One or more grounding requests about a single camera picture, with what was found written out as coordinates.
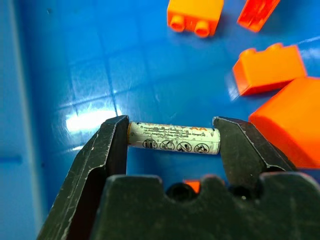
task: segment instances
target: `warning symbol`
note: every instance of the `warning symbol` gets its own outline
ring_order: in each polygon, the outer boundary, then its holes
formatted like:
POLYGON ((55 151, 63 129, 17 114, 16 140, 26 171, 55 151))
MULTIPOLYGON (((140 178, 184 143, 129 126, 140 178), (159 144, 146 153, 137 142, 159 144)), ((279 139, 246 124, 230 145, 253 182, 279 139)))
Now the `warning symbol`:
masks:
POLYGON ((156 149, 158 147, 158 143, 153 139, 144 140, 142 145, 146 149, 156 149))
POLYGON ((207 154, 209 152, 209 147, 207 144, 199 143, 194 147, 194 152, 200 154, 207 154))
POLYGON ((175 149, 175 145, 173 141, 171 140, 164 140, 162 143, 160 143, 160 148, 162 150, 173 150, 175 149))
POLYGON ((176 150, 179 152, 191 152, 192 146, 190 143, 182 141, 178 144, 178 146, 176 146, 176 150))

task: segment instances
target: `orange lego brick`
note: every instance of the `orange lego brick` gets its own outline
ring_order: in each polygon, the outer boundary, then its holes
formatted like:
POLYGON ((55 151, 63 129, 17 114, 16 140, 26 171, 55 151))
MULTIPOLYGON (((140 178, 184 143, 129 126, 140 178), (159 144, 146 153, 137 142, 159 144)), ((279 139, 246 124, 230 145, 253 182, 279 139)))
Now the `orange lego brick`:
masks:
POLYGON ((247 0, 237 23, 257 33, 279 2, 280 0, 247 0))
POLYGON ((194 32, 205 38, 215 34, 224 0, 170 0, 167 24, 176 32, 194 32))
POLYGON ((249 120, 298 168, 320 168, 320 78, 293 80, 249 120))
POLYGON ((307 76, 298 47, 284 47, 282 43, 264 51, 243 51, 232 70, 240 95, 280 89, 293 79, 307 76))
POLYGON ((188 184, 193 190, 194 192, 197 194, 199 193, 200 190, 200 181, 196 181, 196 180, 185 180, 184 181, 185 184, 188 184))

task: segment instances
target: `blue plastic tray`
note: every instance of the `blue plastic tray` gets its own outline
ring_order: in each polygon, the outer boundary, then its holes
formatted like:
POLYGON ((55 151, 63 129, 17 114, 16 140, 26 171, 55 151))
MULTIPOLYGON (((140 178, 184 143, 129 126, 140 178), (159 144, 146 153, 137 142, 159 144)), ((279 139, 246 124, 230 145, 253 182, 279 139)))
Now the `blue plastic tray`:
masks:
MULTIPOLYGON (((200 39, 167 27, 168 0, 3 1, 2 59, 13 67, 1 116, 1 239, 36 236, 105 119, 200 127, 213 116, 247 120, 275 94, 239 97, 232 67, 248 48, 298 44, 308 74, 320 76, 318 0, 280 1, 259 33, 237 25, 244 3, 225 0, 214 37, 200 39)), ((205 174, 226 180, 219 155, 137 148, 128 150, 127 172, 159 175, 165 188, 205 174)))

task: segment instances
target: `battery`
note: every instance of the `battery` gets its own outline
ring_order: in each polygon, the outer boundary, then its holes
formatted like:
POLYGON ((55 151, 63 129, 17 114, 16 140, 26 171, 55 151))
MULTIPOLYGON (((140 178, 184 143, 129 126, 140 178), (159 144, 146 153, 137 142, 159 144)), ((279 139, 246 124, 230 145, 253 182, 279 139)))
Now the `battery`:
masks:
POLYGON ((131 122, 128 144, 136 148, 173 152, 217 154, 220 147, 218 129, 131 122))

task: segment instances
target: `orange piece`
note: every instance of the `orange piece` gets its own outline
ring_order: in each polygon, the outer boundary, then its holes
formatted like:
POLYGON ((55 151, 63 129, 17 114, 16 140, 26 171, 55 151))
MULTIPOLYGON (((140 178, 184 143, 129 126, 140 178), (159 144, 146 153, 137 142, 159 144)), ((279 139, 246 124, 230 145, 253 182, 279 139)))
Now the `orange piece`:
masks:
POLYGON ((200 181, 185 180, 184 183, 185 183, 185 184, 188 184, 188 185, 194 190, 194 192, 195 192, 196 194, 199 193, 199 190, 200 190, 200 181))
POLYGON ((249 120, 298 168, 320 168, 320 78, 292 81, 249 120))
POLYGON ((237 23, 257 33, 279 2, 280 0, 247 0, 237 23))
POLYGON ((276 43, 264 51, 255 48, 243 51, 233 67, 240 95, 280 89, 290 81, 307 76, 296 45, 276 43))
POLYGON ((205 38, 215 34, 224 0, 170 0, 167 24, 176 32, 194 32, 205 38))

